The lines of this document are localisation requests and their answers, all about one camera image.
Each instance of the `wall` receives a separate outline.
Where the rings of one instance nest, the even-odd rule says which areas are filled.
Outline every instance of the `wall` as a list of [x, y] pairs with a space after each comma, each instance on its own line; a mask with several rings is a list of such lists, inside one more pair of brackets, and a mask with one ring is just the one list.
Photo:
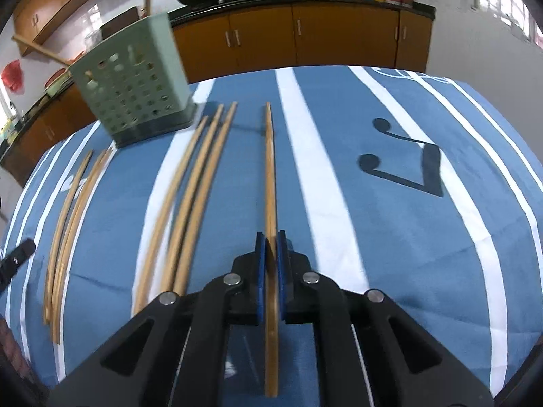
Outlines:
[[[543, 51], [515, 38], [510, 29], [491, 15], [472, 10], [473, 0], [417, 0], [436, 6], [427, 71], [466, 81], [488, 98], [523, 135], [543, 160], [541, 108]], [[91, 0], [59, 28], [45, 46], [73, 58], [83, 50], [82, 16], [98, 5], [108, 21], [143, 0]], [[152, 0], [154, 12], [181, 7], [176, 0]], [[13, 20], [0, 34], [0, 68], [19, 57], [10, 40]], [[28, 110], [43, 91], [43, 84], [59, 66], [36, 53], [22, 59], [25, 93], [12, 95], [20, 110]]]

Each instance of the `black music note print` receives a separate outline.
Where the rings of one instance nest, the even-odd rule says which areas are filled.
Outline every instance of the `black music note print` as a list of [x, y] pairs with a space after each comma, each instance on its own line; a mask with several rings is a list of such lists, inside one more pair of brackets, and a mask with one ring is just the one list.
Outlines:
[[416, 139], [406, 138], [404, 136], [398, 136], [397, 134], [390, 133], [390, 122], [386, 119], [376, 118], [373, 120], [373, 126], [375, 129], [387, 136], [392, 136], [396, 139], [406, 140], [409, 142], [416, 142], [423, 145], [423, 154], [421, 157], [421, 170], [423, 172], [423, 183], [413, 182], [412, 180], [405, 179], [403, 177], [395, 176], [387, 173], [386, 171], [378, 170], [377, 168], [381, 164], [381, 159], [376, 155], [361, 155], [358, 158], [358, 166], [360, 169], [372, 176], [380, 177], [382, 179], [391, 180], [400, 185], [406, 187], [415, 188], [425, 193], [433, 194], [434, 196], [443, 197], [441, 175], [439, 173], [441, 164], [441, 151], [435, 144], [428, 144]]

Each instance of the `red bag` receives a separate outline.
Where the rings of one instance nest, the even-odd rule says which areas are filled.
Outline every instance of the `red bag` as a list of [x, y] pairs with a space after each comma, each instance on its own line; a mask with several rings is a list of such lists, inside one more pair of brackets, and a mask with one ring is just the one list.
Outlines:
[[2, 82], [12, 93], [20, 93], [23, 88], [23, 71], [18, 59], [10, 62], [2, 70]]

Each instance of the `table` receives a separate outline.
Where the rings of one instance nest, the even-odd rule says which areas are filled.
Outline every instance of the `table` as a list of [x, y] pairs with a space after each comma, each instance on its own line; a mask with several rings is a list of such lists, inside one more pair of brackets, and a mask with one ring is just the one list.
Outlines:
[[[203, 115], [218, 103], [239, 105], [189, 292], [228, 272], [264, 229], [270, 101], [278, 227], [294, 249], [344, 289], [382, 289], [499, 392], [543, 330], [543, 167], [487, 100], [446, 78], [346, 66], [233, 75], [193, 90]], [[129, 320], [161, 201], [193, 130], [114, 152], [77, 236], [59, 346], [42, 324], [50, 243], [80, 161], [88, 149], [95, 159], [111, 138], [98, 122], [80, 130], [43, 156], [26, 185], [2, 247], [32, 237], [37, 249], [0, 298], [0, 312], [49, 386]], [[276, 400], [262, 396], [262, 334], [232, 330], [223, 405], [318, 405], [311, 327], [280, 326]]]

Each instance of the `metal rivet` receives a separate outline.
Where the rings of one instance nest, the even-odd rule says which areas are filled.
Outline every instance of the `metal rivet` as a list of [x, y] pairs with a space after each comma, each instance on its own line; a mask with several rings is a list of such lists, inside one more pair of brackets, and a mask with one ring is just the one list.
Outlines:
[[173, 304], [177, 300], [177, 294], [175, 292], [163, 292], [158, 297], [158, 301], [160, 301], [164, 306], [167, 306], [168, 304]]
[[385, 295], [378, 289], [370, 289], [368, 291], [368, 300], [373, 303], [381, 303], [385, 299]]
[[238, 276], [238, 274], [234, 274], [233, 272], [226, 274], [223, 279], [224, 283], [229, 286], [234, 286], [235, 284], [241, 283], [241, 277]]
[[307, 284], [314, 284], [314, 283], [318, 283], [319, 280], [320, 280], [320, 276], [319, 274], [317, 274], [316, 272], [313, 272], [313, 271], [310, 271], [310, 272], [306, 272], [304, 275], [303, 275], [303, 281]]

